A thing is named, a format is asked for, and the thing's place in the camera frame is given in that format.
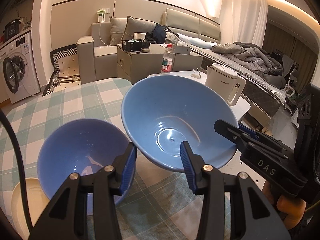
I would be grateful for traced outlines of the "person's right hand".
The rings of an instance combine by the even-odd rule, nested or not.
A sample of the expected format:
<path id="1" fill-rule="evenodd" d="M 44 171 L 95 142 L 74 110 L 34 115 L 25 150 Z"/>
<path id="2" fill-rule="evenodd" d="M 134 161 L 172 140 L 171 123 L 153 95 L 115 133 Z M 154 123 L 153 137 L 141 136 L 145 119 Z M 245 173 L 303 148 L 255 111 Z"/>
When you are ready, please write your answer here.
<path id="1" fill-rule="evenodd" d="M 299 198 L 290 198 L 285 195 L 281 195 L 276 202 L 276 208 L 285 213 L 283 223 L 285 227 L 290 230 L 298 225 L 301 221 L 305 208 L 306 202 Z"/>

